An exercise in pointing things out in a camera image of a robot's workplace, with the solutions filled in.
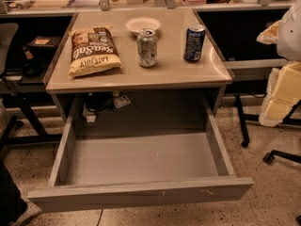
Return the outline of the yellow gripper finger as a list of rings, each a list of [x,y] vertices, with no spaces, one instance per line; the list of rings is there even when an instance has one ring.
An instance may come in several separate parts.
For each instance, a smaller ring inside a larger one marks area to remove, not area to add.
[[[282,121],[300,100],[301,63],[292,61],[281,69],[272,69],[260,115],[273,121]]]
[[[271,24],[268,28],[260,33],[257,37],[257,42],[263,44],[276,44],[278,39],[278,28],[279,28],[280,21],[276,21]]]

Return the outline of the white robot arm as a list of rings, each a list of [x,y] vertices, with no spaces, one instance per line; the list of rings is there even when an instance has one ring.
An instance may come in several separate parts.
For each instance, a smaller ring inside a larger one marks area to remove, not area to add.
[[[301,0],[296,0],[281,20],[262,31],[257,41],[275,44],[277,53],[288,60],[281,69],[271,71],[261,105],[260,124],[274,127],[301,100]]]

